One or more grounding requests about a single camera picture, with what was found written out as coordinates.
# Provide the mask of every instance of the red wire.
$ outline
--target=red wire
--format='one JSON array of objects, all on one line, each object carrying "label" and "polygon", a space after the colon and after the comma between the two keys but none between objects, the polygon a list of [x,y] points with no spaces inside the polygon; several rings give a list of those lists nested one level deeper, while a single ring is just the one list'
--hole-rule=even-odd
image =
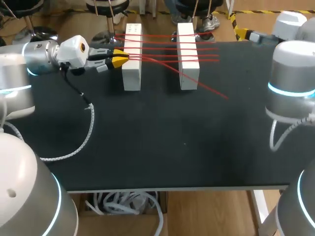
[{"label": "red wire", "polygon": [[205,84],[203,84],[203,83],[201,83],[201,82],[195,80],[194,78],[192,78],[192,77],[190,77],[190,76],[184,74],[183,72],[180,72],[179,70],[174,69],[172,66],[170,66],[170,65],[168,65],[168,64],[165,64],[164,62],[160,62],[160,61],[155,60],[155,59],[153,59],[153,58],[147,58],[147,57],[143,57],[143,58],[146,59],[146,60],[148,60],[148,61],[151,61],[151,62],[155,62],[155,63],[161,64],[161,65],[164,65],[165,67],[167,67],[167,68],[169,68],[169,69],[171,69],[171,70],[173,70],[173,71],[179,73],[180,75],[183,75],[183,76],[187,77],[188,79],[190,79],[190,80],[192,80],[192,81],[198,83],[198,84],[199,84],[200,86],[202,86],[203,88],[205,88],[205,89],[207,89],[207,90],[209,90],[209,91],[211,91],[211,92],[213,92],[213,93],[215,93],[215,94],[217,94],[217,95],[223,97],[224,99],[228,100],[228,97],[227,97],[226,95],[224,95],[223,93],[220,93],[219,91],[216,91],[215,89],[213,89],[213,88],[211,88],[211,87],[209,87],[209,86],[207,86],[207,85],[205,85]]},{"label": "red wire", "polygon": [[[209,32],[204,32],[204,33],[192,33],[192,34],[182,34],[180,36],[193,36],[193,35],[204,35],[204,34],[210,34],[211,31]],[[163,34],[129,34],[129,33],[117,33],[115,35],[128,35],[128,36],[144,36],[144,37],[173,37],[172,35],[163,35]]]},{"label": "red wire", "polygon": [[[139,48],[139,47],[115,47],[115,49],[146,49],[146,50],[177,50],[177,48]],[[219,48],[181,48],[181,50],[197,50],[197,51],[207,51],[207,50],[218,50]]]},{"label": "red wire", "polygon": [[151,43],[151,44],[169,44],[169,45],[172,45],[172,44],[178,44],[178,43],[193,43],[193,44],[214,44],[216,42],[150,42],[150,41],[138,41],[138,40],[132,40],[132,39],[124,39],[124,38],[118,38],[118,37],[115,37],[115,39],[118,39],[118,40],[122,40],[122,41],[126,41],[126,42],[137,42],[137,43]]},{"label": "red wire", "polygon": [[[139,58],[129,58],[129,60],[142,60],[142,59],[139,59]],[[199,61],[211,61],[211,62],[219,62],[220,60],[219,59],[195,59],[195,60],[158,60],[160,62],[163,62],[163,63],[179,63],[179,62],[184,62],[184,61],[196,61],[196,62],[199,62]]]},{"label": "red wire", "polygon": [[[156,57],[156,58],[176,58],[178,55],[159,55],[159,54],[137,54],[137,53],[128,53],[129,55],[139,55],[146,57]],[[196,57],[197,55],[181,55],[182,57]],[[218,54],[204,54],[198,55],[198,57],[219,57]]]}]

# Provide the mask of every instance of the black stool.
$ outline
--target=black stool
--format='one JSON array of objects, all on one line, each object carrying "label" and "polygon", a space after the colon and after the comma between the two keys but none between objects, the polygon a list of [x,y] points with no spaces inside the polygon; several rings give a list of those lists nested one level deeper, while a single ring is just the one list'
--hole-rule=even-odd
[{"label": "black stool", "polygon": [[30,16],[38,12],[44,4],[44,0],[7,0],[0,1],[0,12],[4,16],[24,18],[26,28],[16,34],[12,44],[22,44],[28,42],[37,42],[44,40],[58,39],[56,31],[49,27],[36,26],[32,24]]},{"label": "black stool", "polygon": [[93,43],[114,44],[115,46],[122,46],[123,43],[115,39],[115,30],[113,17],[116,14],[122,13],[129,6],[129,0],[86,0],[87,8],[90,12],[97,15],[106,16],[107,31],[102,31],[92,38]]},{"label": "black stool", "polygon": [[[193,23],[193,29],[195,33],[204,33],[209,32],[208,34],[203,35],[196,35],[196,42],[200,41],[214,41],[214,36],[212,33],[210,33],[210,29],[207,28],[207,19],[209,17],[212,17],[212,12],[215,11],[215,9],[218,6],[221,6],[223,4],[223,0],[199,0],[198,4],[196,6],[196,2],[192,0],[175,0],[176,8],[179,12],[182,13],[185,17],[192,17],[192,23]],[[202,27],[197,29],[197,18],[200,17],[202,19]]]}]

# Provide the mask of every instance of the sneaker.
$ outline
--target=sneaker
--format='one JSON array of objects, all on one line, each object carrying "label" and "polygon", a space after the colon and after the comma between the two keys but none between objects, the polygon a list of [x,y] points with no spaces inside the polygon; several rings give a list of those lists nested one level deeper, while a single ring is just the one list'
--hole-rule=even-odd
[{"label": "sneaker", "polygon": [[203,26],[203,31],[207,30],[215,30],[220,26],[220,21],[217,19],[217,17],[212,16],[212,19],[206,18],[202,20],[202,26]]},{"label": "sneaker", "polygon": [[190,17],[187,17],[187,19],[182,18],[179,15],[171,15],[171,21],[174,25],[177,25],[178,23],[187,23],[190,21]]}]

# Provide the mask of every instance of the black tabletop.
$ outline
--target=black tabletop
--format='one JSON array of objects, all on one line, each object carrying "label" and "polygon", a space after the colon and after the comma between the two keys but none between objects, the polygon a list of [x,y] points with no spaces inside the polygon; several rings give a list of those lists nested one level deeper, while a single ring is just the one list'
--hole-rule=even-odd
[{"label": "black tabletop", "polygon": [[[220,62],[201,62],[199,81],[226,94],[228,100],[200,86],[181,91],[178,74],[150,62],[142,64],[137,92],[124,91],[120,70],[70,75],[94,104],[95,126],[81,152],[47,164],[65,189],[235,187],[293,181],[313,158],[314,131],[300,127],[278,152],[269,150],[272,120],[265,114],[265,101],[274,48],[249,42],[215,46]],[[31,77],[31,84],[36,111],[13,123],[40,157],[74,151],[90,124],[86,104],[59,74]],[[286,127],[279,125],[276,139]]]}]

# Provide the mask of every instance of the white foam block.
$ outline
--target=white foam block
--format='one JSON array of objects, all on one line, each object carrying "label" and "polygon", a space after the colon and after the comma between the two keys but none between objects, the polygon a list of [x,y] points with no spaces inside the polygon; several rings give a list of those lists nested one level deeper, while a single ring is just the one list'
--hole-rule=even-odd
[{"label": "white foam block", "polygon": [[[177,54],[178,60],[198,60],[195,36],[193,35],[192,23],[177,24]],[[180,84],[182,90],[197,89],[199,79],[199,62],[197,61],[180,61],[178,62],[179,71],[193,78],[193,80],[180,74]]]},{"label": "white foam block", "polygon": [[[125,47],[124,51],[126,53],[140,55],[142,54],[141,42],[128,41],[128,40],[142,41],[141,34],[142,34],[141,24],[127,24],[124,46]],[[122,71],[125,91],[139,91],[141,89],[141,61],[140,60],[127,61],[125,64],[123,64]]]}]

